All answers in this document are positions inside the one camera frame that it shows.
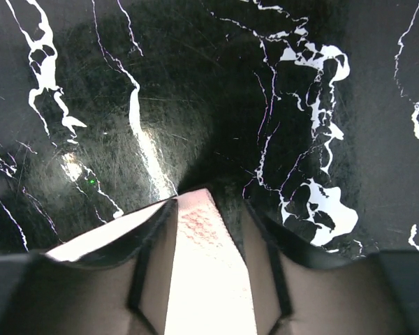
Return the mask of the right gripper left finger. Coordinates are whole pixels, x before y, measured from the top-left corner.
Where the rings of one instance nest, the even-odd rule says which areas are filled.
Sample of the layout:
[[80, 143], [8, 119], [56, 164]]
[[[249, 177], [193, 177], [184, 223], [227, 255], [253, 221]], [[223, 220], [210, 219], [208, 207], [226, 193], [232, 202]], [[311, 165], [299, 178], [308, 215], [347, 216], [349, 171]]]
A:
[[103, 245], [78, 237], [68, 260], [0, 253], [0, 334], [163, 334], [178, 203]]

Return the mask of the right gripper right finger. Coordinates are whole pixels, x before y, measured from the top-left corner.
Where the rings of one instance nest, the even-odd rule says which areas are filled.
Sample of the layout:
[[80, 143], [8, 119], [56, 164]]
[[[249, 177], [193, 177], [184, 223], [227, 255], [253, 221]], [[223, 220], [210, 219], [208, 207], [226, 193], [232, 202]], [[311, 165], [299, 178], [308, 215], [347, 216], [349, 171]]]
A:
[[248, 202], [241, 222], [258, 334], [412, 334], [376, 256], [327, 253]]

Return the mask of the plain pink towel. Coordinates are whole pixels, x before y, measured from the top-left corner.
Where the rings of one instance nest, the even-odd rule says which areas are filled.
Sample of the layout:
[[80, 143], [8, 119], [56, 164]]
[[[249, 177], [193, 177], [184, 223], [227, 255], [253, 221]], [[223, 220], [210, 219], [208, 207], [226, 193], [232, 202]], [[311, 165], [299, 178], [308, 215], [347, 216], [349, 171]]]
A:
[[166, 334], [256, 334], [246, 265], [202, 188], [177, 197]]

